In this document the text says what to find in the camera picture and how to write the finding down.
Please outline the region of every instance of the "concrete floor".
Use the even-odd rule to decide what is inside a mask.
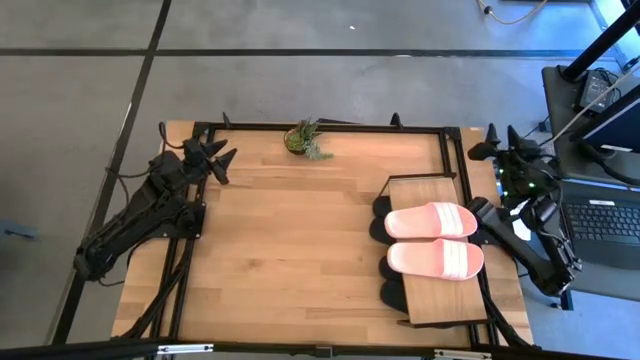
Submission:
[[[504,18],[515,18],[533,6],[493,3]],[[55,5],[4,0],[0,47],[144,48],[160,5],[160,0],[60,0]],[[530,21],[504,27],[480,15],[472,0],[181,0],[169,12],[160,47],[580,49],[599,34],[591,9],[579,3],[552,3]],[[386,124],[393,112],[399,112],[406,124],[494,122],[503,134],[508,124],[526,132],[547,115],[542,67],[567,62],[157,58],[122,172],[141,169],[157,152],[158,121],[217,121],[222,111],[238,122],[290,122],[312,116],[367,124]],[[0,176],[0,218],[31,226],[40,234],[35,241],[8,237],[0,243],[1,348],[45,341],[140,65],[137,57],[0,57],[0,164],[5,169]],[[613,61],[599,65],[619,70]],[[507,101],[517,112],[504,106]],[[117,189],[112,208],[122,205],[123,194]],[[124,273],[120,262],[108,281]],[[630,345],[640,326],[629,321],[640,316],[639,303],[579,294],[576,311],[561,312],[546,307],[526,281],[523,286],[529,289],[529,318],[541,346],[640,357],[640,348]],[[119,295],[117,287],[89,284],[71,341],[107,339]]]

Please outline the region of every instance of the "small potted plant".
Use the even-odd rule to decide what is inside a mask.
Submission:
[[[320,151],[320,146],[315,141],[321,133],[316,132],[317,121],[311,119],[300,120],[295,128],[284,134],[284,146],[290,153],[295,155],[306,155],[311,160],[324,160],[333,157]]]

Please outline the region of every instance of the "pink slide sandal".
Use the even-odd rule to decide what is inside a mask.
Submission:
[[[384,219],[387,233],[396,239],[459,239],[478,229],[478,222],[466,208],[445,202],[390,212]]]
[[[401,242],[389,248],[387,262],[403,274],[467,280],[482,269],[484,253],[479,246],[462,241]]]

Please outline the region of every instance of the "wooden table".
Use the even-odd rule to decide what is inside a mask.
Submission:
[[[193,122],[168,123],[168,140],[191,136]],[[369,238],[371,203],[389,175],[442,172],[438,139],[425,134],[326,133],[334,159],[289,154],[282,131],[216,131],[238,153],[231,183],[211,178],[207,214],[192,260],[179,338],[207,342],[468,347],[466,326],[412,329],[406,314],[379,299],[377,264],[386,246]],[[469,148],[482,129],[464,129]],[[499,204],[490,162],[467,168],[474,196]],[[460,182],[454,186],[460,194]],[[133,256],[113,327],[128,330],[155,296],[167,240]],[[531,341],[514,261],[485,246],[492,297]],[[169,299],[162,334],[168,331]]]

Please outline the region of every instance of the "metal pole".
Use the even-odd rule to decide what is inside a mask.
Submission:
[[[640,1],[631,4],[607,30],[605,30],[569,67],[564,69],[562,77],[575,80],[589,68],[600,56],[622,38],[640,20]]]

